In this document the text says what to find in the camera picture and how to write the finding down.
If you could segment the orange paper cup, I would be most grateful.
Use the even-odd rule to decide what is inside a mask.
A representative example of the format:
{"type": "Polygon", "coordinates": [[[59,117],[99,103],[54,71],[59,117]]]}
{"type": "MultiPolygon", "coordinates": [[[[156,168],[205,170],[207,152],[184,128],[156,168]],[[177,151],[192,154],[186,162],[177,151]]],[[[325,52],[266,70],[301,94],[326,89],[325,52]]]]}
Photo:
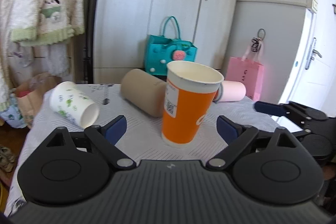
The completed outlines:
{"type": "Polygon", "coordinates": [[[163,140],[177,147],[192,142],[223,81],[219,71],[203,64],[168,63],[161,129],[163,140]]]}

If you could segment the pink cup with lid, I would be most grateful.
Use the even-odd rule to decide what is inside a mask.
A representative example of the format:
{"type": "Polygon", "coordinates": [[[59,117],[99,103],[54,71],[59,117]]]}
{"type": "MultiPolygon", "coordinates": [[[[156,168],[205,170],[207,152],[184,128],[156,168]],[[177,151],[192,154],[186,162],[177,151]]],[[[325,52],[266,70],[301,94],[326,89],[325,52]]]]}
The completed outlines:
{"type": "Polygon", "coordinates": [[[237,81],[224,80],[218,88],[218,91],[213,99],[218,102],[236,102],[241,101],[246,95],[246,88],[243,83],[237,81]]]}

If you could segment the white paper cup green print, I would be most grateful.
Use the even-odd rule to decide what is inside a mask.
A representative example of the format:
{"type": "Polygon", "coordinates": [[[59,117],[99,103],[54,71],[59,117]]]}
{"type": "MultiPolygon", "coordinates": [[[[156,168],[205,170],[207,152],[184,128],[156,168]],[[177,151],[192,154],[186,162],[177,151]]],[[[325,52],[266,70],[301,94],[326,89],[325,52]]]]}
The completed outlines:
{"type": "Polygon", "coordinates": [[[50,108],[81,128],[93,125],[100,114],[98,104],[70,81],[62,82],[53,89],[50,108]]]}

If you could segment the beige tumbler cup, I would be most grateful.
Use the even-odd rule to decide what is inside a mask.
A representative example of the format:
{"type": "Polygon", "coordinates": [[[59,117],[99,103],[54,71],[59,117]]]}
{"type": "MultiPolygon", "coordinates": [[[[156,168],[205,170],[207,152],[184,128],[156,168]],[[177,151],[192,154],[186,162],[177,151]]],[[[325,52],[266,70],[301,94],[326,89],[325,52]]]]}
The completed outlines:
{"type": "Polygon", "coordinates": [[[121,81],[121,95],[152,117],[163,115],[166,83],[155,76],[133,69],[121,81]]]}

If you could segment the pink paper gift bag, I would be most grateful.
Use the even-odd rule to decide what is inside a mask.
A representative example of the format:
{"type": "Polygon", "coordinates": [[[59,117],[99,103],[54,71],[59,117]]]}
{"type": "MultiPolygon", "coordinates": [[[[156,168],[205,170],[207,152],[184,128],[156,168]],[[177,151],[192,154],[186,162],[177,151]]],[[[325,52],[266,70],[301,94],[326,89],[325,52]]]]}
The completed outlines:
{"type": "Polygon", "coordinates": [[[264,78],[264,65],[260,63],[263,55],[263,41],[248,46],[242,57],[230,57],[226,71],[226,80],[243,83],[246,96],[253,101],[261,97],[264,78]]]}

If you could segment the brown paper bag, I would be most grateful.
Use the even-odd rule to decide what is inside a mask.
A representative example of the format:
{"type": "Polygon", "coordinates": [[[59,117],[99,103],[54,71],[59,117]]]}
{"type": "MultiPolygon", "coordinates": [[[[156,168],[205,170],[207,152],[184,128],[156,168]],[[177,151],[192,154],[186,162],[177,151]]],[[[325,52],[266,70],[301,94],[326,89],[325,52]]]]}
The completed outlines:
{"type": "Polygon", "coordinates": [[[19,110],[27,126],[31,128],[35,116],[38,114],[46,92],[61,83],[62,79],[48,72],[34,76],[19,85],[14,94],[18,101],[19,110]]]}

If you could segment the white patterned tablecloth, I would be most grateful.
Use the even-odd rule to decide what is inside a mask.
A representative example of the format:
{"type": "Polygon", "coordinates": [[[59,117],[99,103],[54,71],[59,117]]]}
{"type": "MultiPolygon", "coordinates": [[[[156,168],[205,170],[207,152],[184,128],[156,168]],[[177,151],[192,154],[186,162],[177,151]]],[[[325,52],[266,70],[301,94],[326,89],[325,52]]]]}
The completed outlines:
{"type": "MultiPolygon", "coordinates": [[[[274,131],[278,126],[270,116],[257,113],[253,108],[254,102],[247,97],[239,102],[212,103],[194,140],[182,148],[172,147],[161,138],[162,119],[147,115],[123,99],[120,85],[96,84],[77,87],[98,104],[100,115],[96,124],[104,126],[119,115],[125,116],[126,133],[117,142],[116,147],[137,163],[142,159],[196,159],[205,163],[227,147],[227,143],[217,133],[216,123],[220,115],[238,124],[252,125],[264,131],[274,131]]],[[[52,90],[44,94],[41,109],[34,118],[33,126],[19,155],[5,216],[14,214],[25,202],[17,182],[18,169],[41,142],[58,126],[67,127],[70,132],[82,131],[82,128],[51,110],[51,93],[52,90]]]]}

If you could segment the teal felt handbag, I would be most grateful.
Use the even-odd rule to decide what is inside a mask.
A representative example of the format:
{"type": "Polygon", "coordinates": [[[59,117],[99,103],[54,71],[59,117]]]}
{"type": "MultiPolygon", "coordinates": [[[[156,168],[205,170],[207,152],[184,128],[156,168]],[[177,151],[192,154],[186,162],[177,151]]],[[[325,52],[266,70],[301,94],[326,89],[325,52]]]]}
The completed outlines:
{"type": "Polygon", "coordinates": [[[181,30],[175,16],[166,19],[161,36],[149,35],[144,55],[145,72],[154,76],[167,76],[167,64],[172,61],[195,61],[198,48],[192,42],[181,39],[181,30]],[[177,37],[165,36],[165,30],[170,20],[175,22],[177,37]]]}

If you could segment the white fluffy hanging garment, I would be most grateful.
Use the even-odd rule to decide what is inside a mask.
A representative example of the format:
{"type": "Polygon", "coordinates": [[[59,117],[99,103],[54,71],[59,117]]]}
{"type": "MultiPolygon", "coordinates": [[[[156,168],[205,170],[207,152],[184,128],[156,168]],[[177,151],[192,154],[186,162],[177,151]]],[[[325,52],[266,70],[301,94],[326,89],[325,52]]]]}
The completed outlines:
{"type": "Polygon", "coordinates": [[[84,0],[1,0],[1,110],[9,107],[12,45],[46,46],[83,33],[84,0]]]}

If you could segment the grey wardrobe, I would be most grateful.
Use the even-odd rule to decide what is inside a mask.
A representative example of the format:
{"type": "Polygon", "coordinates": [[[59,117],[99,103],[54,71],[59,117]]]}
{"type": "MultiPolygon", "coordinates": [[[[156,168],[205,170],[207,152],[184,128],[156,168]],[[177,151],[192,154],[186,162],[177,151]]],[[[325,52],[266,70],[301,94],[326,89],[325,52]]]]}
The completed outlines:
{"type": "Polygon", "coordinates": [[[192,42],[196,62],[221,69],[236,0],[90,0],[87,80],[119,83],[143,68],[150,35],[192,42]]]}

